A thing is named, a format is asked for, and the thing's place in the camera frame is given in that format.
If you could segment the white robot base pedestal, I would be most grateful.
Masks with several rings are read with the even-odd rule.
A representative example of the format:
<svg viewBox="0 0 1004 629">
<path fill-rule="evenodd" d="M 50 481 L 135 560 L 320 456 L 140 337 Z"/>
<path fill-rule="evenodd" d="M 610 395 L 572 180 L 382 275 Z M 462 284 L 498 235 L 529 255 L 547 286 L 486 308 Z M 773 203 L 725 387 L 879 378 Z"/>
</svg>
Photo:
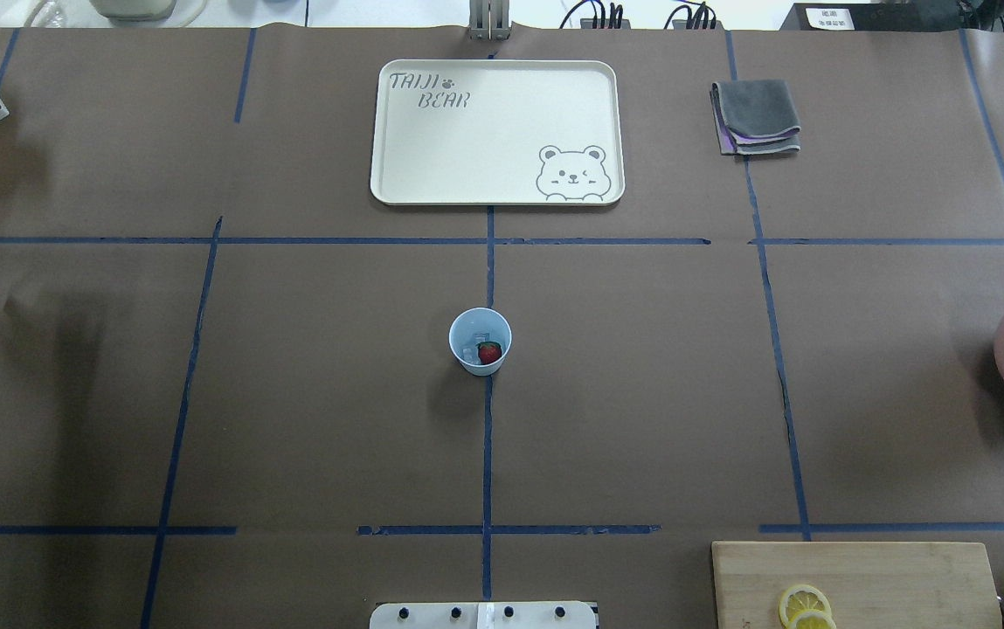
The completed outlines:
<svg viewBox="0 0 1004 629">
<path fill-rule="evenodd" d="M 381 604 L 370 628 L 599 628 L 597 606 L 585 601 L 468 601 Z"/>
</svg>

